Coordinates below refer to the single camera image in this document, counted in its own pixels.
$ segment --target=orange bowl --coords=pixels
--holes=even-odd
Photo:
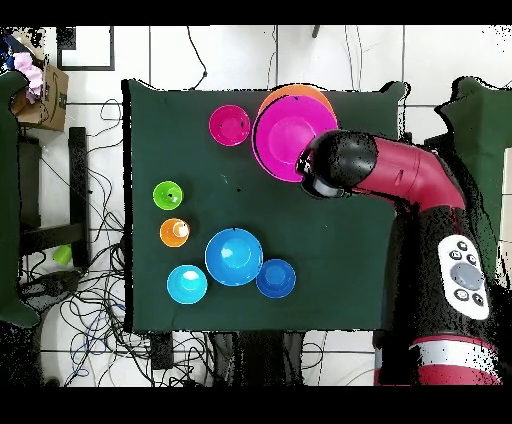
[[[160,239],[166,246],[180,247],[188,240],[189,232],[190,229],[185,221],[171,218],[160,227]]]
[[[332,109],[329,100],[327,97],[323,95],[323,93],[312,85],[305,84],[290,84],[285,85],[284,87],[278,88],[275,91],[272,91],[266,98],[263,100],[263,103],[258,110],[258,115],[261,114],[265,110],[265,108],[272,103],[274,100],[278,99],[282,96],[309,96],[315,100],[318,100],[322,103],[334,116],[336,119],[336,115],[334,114],[334,110]]]

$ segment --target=control buttons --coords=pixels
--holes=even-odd
[[[478,293],[473,293],[473,300],[478,306],[484,306],[484,299]]]
[[[466,256],[466,259],[468,260],[468,262],[471,265],[475,265],[476,266],[476,258],[472,254],[469,254],[468,256]]]
[[[452,277],[452,280],[459,286],[473,291],[478,290],[484,283],[483,274],[466,262],[454,265],[452,269],[450,269],[450,277]]]
[[[469,299],[469,294],[466,290],[457,289],[455,290],[454,295],[457,299],[461,300],[462,302],[465,302],[466,300]]]
[[[463,241],[459,241],[457,243],[457,247],[462,250],[463,252],[465,252],[466,250],[468,250],[468,245],[466,243],[464,243]]]
[[[460,253],[458,250],[452,250],[450,252],[450,258],[458,261],[459,259],[462,259],[462,253]]]

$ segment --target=blue bowl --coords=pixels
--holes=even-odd
[[[288,296],[295,287],[295,271],[282,259],[270,259],[261,267],[256,286],[265,296],[279,299]]]
[[[204,254],[206,269],[225,286],[241,286],[254,280],[263,264],[260,242],[248,231],[228,228],[215,234]]]
[[[182,305],[199,302],[206,294],[206,275],[193,265],[180,265],[167,278],[169,295]]]

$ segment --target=pink bowl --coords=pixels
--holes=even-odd
[[[290,183],[302,181],[296,171],[300,154],[311,140],[338,128],[331,111],[308,96],[284,96],[256,118],[252,150],[259,164],[273,177]]]
[[[249,116],[241,107],[224,105],[216,109],[209,122],[210,134],[223,146],[236,146],[251,130]]]

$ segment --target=dark green mat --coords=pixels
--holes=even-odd
[[[128,86],[134,331],[380,326],[394,216],[389,204],[368,197],[314,200],[299,185],[263,171],[248,140],[234,148],[213,141],[208,119],[217,107],[239,105],[252,123],[267,92],[166,92],[137,81]],[[325,94],[341,127],[396,139],[397,104],[406,87],[394,83],[383,91]],[[175,211],[160,210],[153,203],[153,188],[164,180],[184,190],[184,201]],[[159,238],[160,225],[171,217],[191,226],[189,240],[179,249],[166,247]],[[288,297],[268,299],[254,282],[225,287],[209,276],[206,244],[218,231],[233,226],[259,238],[265,259],[283,258],[293,265],[297,283]],[[197,265],[209,277],[208,291],[195,305],[179,305],[167,294],[167,277],[181,264]]]

